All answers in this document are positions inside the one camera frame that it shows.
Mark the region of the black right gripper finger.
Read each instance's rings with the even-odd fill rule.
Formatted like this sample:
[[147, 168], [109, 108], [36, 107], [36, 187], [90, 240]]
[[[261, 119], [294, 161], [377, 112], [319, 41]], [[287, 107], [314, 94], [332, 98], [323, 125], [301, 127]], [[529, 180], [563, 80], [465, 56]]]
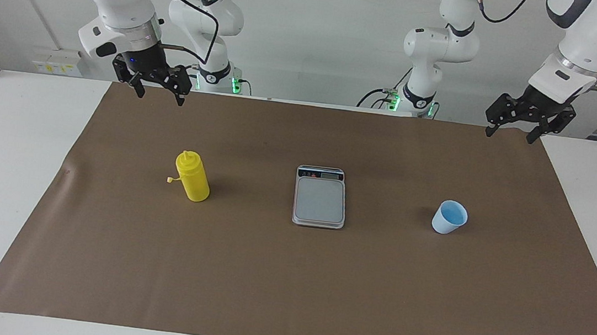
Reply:
[[134, 89], [134, 92], [136, 92], [138, 98], [143, 98], [145, 95], [145, 88], [141, 83], [142, 73], [134, 73], [130, 71], [123, 56], [120, 55], [115, 55], [112, 66], [115, 70], [118, 81], [123, 84], [128, 84], [129, 87]]
[[159, 84], [174, 95], [179, 107], [184, 105], [185, 97], [192, 90], [193, 83], [184, 66], [167, 67], [165, 75], [161, 77]]

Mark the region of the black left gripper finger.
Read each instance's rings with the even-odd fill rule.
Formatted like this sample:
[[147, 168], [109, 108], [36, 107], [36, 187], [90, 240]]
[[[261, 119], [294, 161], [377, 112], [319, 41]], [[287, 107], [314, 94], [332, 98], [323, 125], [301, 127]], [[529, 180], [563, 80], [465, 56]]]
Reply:
[[492, 137], [504, 124], [519, 120], [518, 107], [520, 102], [508, 93], [502, 93], [485, 111], [488, 126], [485, 129], [487, 137]]
[[528, 144], [534, 144], [535, 141], [543, 135], [550, 133], [560, 134], [564, 128], [577, 116], [574, 108], [566, 107], [556, 116], [548, 118], [545, 115], [537, 117], [537, 125], [526, 135]]

